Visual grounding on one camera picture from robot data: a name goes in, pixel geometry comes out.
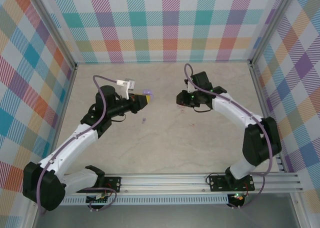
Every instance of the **purple wire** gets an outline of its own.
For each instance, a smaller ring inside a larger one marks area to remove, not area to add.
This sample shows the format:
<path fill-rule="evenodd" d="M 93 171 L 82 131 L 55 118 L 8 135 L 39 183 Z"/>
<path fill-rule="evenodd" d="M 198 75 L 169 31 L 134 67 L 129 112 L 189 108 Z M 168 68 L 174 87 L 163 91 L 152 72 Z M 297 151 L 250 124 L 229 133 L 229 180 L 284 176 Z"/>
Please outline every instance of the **purple wire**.
<path fill-rule="evenodd" d="M 272 147 L 271 147 L 271 143 L 270 143 L 270 139 L 269 139 L 269 136 L 264 128 L 264 126 L 258 121 L 257 118 L 255 118 L 254 116 L 252 116 L 252 114 L 247 111 L 245 108 L 243 108 L 241 105 L 239 105 L 238 103 L 236 103 L 235 101 L 223 96 L 223 95 L 220 95 L 218 93 L 215 93 L 215 92 L 212 92 L 212 91 L 209 91 L 209 90 L 205 90 L 205 89 L 202 89 L 200 88 L 199 86 L 197 86 L 195 83 L 193 83 L 193 81 L 191 80 L 191 78 L 188 76 L 188 73 L 187 73 L 187 67 L 189 67 L 191 69 L 191 73 L 193 74 L 194 73 L 194 69 L 192 68 L 192 66 L 189 64 L 189 63 L 186 63 L 184 65 L 184 74 L 186 76 L 186 78 L 188 79 L 188 81 L 190 82 L 191 85 L 193 85 L 196 89 L 198 89 L 199 91 L 202 91 L 204 93 L 207 93 L 207 94 L 210 94 L 210 95 L 214 95 L 216 97 L 219 97 L 219 98 L 222 98 L 224 99 L 225 101 L 227 102 L 230 102 L 231 104 L 233 104 L 234 106 L 236 106 L 237 108 L 239 108 L 241 111 L 243 111 L 245 114 L 247 114 L 249 117 L 251 117 L 256 123 L 257 125 L 261 128 L 262 130 L 262 133 L 264 134 L 264 137 L 265 137 L 265 140 L 266 140 L 266 143 L 267 143 L 267 146 L 268 146 L 268 150 L 269 150 L 269 166 L 268 166 L 268 169 L 266 170 L 266 172 L 264 173 L 259 173 L 259 172 L 254 172 L 252 174 L 255 174 L 255 175 L 258 175 L 258 176 L 261 176 L 263 178 L 263 182 L 262 182 L 262 186 L 261 186 L 261 189 L 260 191 L 258 192 L 258 194 L 255 196 L 255 198 L 253 200 L 251 200 L 251 202 L 243 205 L 242 207 L 247 207 L 248 205 L 252 204 L 253 201 L 255 201 L 257 199 L 257 197 L 259 197 L 259 195 L 262 193 L 264 187 L 265 187 L 265 183 L 266 183 L 266 178 L 265 176 L 271 171 L 271 168 L 272 168 L 272 159 L 273 159 L 273 154 L 272 154 Z"/>
<path fill-rule="evenodd" d="M 99 191 L 100 191 L 100 190 L 105 190 L 105 191 L 110 191 L 110 192 L 113 192 L 113 193 L 114 193 L 114 198 L 113 198 L 113 200 L 111 201 L 111 203 L 103 206 L 103 207 L 100 208 L 100 209 L 93 209 L 93 208 L 91 207 L 91 204 L 92 204 L 94 201 L 90 201 L 90 202 L 89 202 L 89 208 L 91 209 L 91 211 L 96 211 L 96 212 L 103 211 L 103 210 L 109 208 L 113 203 L 115 203 L 116 198 L 117 198 L 117 192 L 116 192 L 114 189 L 111 189 L 111 188 L 106 188 L 106 187 L 104 187 L 104 188 L 102 188 L 102 187 L 91 187 L 91 188 L 85 188 L 84 190 L 85 190 L 85 191 L 95 191 L 95 190 L 99 190 Z"/>
<path fill-rule="evenodd" d="M 41 201 L 40 201 L 40 188 L 41 188 L 41 182 L 42 182 L 42 179 L 45 175 L 45 172 L 46 170 L 48 169 L 48 167 L 51 165 L 50 161 L 54 161 L 56 159 L 56 157 L 59 155 L 59 153 L 67 146 L 69 145 L 73 140 L 75 139 L 78 139 L 80 136 L 82 136 L 83 134 L 87 133 L 88 131 L 92 130 L 93 128 L 95 128 L 102 120 L 103 118 L 105 117 L 105 114 L 107 112 L 107 103 L 106 103 L 106 99 L 105 99 L 105 96 L 104 96 L 104 93 L 102 92 L 101 88 L 99 87 L 98 85 L 98 82 L 96 81 L 96 78 L 101 78 L 103 80 L 106 80 L 106 81 L 109 81 L 109 82 L 113 82 L 113 83 L 117 83 L 115 80 L 113 79 L 109 79 L 109 78 L 106 78 L 106 77 L 103 77 L 101 75 L 94 75 L 92 77 L 93 79 L 93 82 L 95 84 L 95 86 L 97 87 L 101 97 L 102 97 L 102 103 L 103 103 L 103 112 L 102 112 L 102 115 L 101 117 L 99 118 L 99 120 L 94 123 L 91 127 L 89 127 L 88 129 L 86 129 L 85 131 L 79 133 L 78 135 L 76 135 L 75 137 L 73 136 L 72 138 L 70 138 L 66 143 L 64 143 L 57 151 L 56 153 L 52 156 L 52 158 L 48 161 L 48 163 L 45 165 L 45 167 L 43 168 L 40 176 L 39 176 L 39 179 L 38 179 L 38 182 L 36 184 L 36 203 L 38 205 L 38 209 L 39 209 L 39 212 L 41 215 L 44 215 L 45 212 L 42 212 L 42 209 L 41 209 Z"/>

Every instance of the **purple cable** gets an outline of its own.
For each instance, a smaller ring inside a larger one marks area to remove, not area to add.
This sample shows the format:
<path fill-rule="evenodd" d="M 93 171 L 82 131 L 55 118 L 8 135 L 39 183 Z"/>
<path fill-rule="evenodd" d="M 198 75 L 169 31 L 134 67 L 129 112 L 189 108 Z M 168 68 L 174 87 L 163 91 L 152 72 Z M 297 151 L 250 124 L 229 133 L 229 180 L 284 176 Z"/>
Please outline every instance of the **purple cable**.
<path fill-rule="evenodd" d="M 94 191 L 94 190 L 99 190 L 99 191 L 101 191 L 101 190 L 105 190 L 105 191 L 110 191 L 110 192 L 113 192 L 113 193 L 114 193 L 114 198 L 113 198 L 113 200 L 111 201 L 111 203 L 103 206 L 103 207 L 100 208 L 100 209 L 93 209 L 93 208 L 91 207 L 91 204 L 93 203 L 93 201 L 90 201 L 90 202 L 89 202 L 89 208 L 91 209 L 91 211 L 96 211 L 96 212 L 103 211 L 103 210 L 109 208 L 113 203 L 115 203 L 116 198 L 117 198 L 117 192 L 116 192 L 114 189 L 111 189 L 111 188 L 91 187 L 91 188 L 85 188 L 84 190 L 85 190 L 85 191 Z"/>
<path fill-rule="evenodd" d="M 48 163 L 45 165 L 45 167 L 43 168 L 40 176 L 39 176 L 39 179 L 38 179 L 38 182 L 36 184 L 36 203 L 38 205 L 38 208 L 39 208 L 39 212 L 41 215 L 44 215 L 45 212 L 42 212 L 42 209 L 41 209 L 41 201 L 40 201 L 40 187 L 41 187 L 41 182 L 42 182 L 42 179 L 45 175 L 45 172 L 46 170 L 48 169 L 48 167 L 51 165 L 50 161 L 54 161 L 56 159 L 56 157 L 59 155 L 59 153 L 67 146 L 69 145 L 73 140 L 75 139 L 78 139 L 80 136 L 82 136 L 83 134 L 87 133 L 88 131 L 92 130 L 93 128 L 95 128 L 102 120 L 103 118 L 105 117 L 105 114 L 106 114 L 106 111 L 107 111 L 107 103 L 106 103 L 106 99 L 105 99 L 105 96 L 104 96 L 104 93 L 102 92 L 101 88 L 99 87 L 97 81 L 96 81 L 96 78 L 101 78 L 103 80 L 106 80 L 106 81 L 109 81 L 109 82 L 113 82 L 113 83 L 117 83 L 115 80 L 113 79 L 109 79 L 109 78 L 106 78 L 106 77 L 103 77 L 101 75 L 94 75 L 92 77 L 93 79 L 93 82 L 95 84 L 95 86 L 97 87 L 101 97 L 102 97 L 102 103 L 103 103 L 103 112 L 102 112 L 102 115 L 100 117 L 100 119 L 94 123 L 91 127 L 89 127 L 88 129 L 86 129 L 85 131 L 79 133 L 78 135 L 76 135 L 76 137 L 72 137 L 70 138 L 64 145 L 62 145 L 58 150 L 57 152 L 52 156 L 51 160 L 48 161 Z"/>
<path fill-rule="evenodd" d="M 255 196 L 255 198 L 253 200 L 251 200 L 250 203 L 247 203 L 245 205 L 243 205 L 242 207 L 247 207 L 249 204 L 252 204 L 253 201 L 255 201 L 257 199 L 257 197 L 259 197 L 259 195 L 262 193 L 264 187 L 265 187 L 265 183 L 266 183 L 266 178 L 265 176 L 271 171 L 271 168 L 272 168 L 272 159 L 273 159 L 273 154 L 272 154 L 272 147 L 271 147 L 271 143 L 270 143 L 270 139 L 269 139 L 269 136 L 264 128 L 264 126 L 258 121 L 257 118 L 255 118 L 254 116 L 252 116 L 252 114 L 247 111 L 245 108 L 243 108 L 241 105 L 239 105 L 238 103 L 236 103 L 235 101 L 223 96 L 223 95 L 220 95 L 218 93 L 215 93 L 215 92 L 212 92 L 212 91 L 208 91 L 208 90 L 205 90 L 205 89 L 202 89 L 200 88 L 199 86 L 197 86 L 195 83 L 193 83 L 193 81 L 191 80 L 191 78 L 188 76 L 187 74 L 187 67 L 189 67 L 191 69 L 191 73 L 193 74 L 194 73 L 194 69 L 192 68 L 192 66 L 189 64 L 189 63 L 186 63 L 184 65 L 184 74 L 186 76 L 186 78 L 188 79 L 188 81 L 190 82 L 191 85 L 193 85 L 196 89 L 198 89 L 199 91 L 202 91 L 204 93 L 207 93 L 207 94 L 210 94 L 210 95 L 214 95 L 216 97 L 219 97 L 219 98 L 222 98 L 224 99 L 225 101 L 227 102 L 230 102 L 231 104 L 233 104 L 234 106 L 238 107 L 241 111 L 243 111 L 245 114 L 247 114 L 249 117 L 251 117 L 256 123 L 257 125 L 261 128 L 262 130 L 262 133 L 264 134 L 264 137 L 265 137 L 265 140 L 266 140 L 266 143 L 267 143 L 267 146 L 268 146 L 268 150 L 269 150 L 269 166 L 268 166 L 268 169 L 266 170 L 265 173 L 259 173 L 259 172 L 254 172 L 252 174 L 255 174 L 255 175 L 258 175 L 258 176 L 261 176 L 263 178 L 263 182 L 262 182 L 262 186 L 261 186 L 261 189 L 260 191 L 258 192 L 258 194 Z"/>

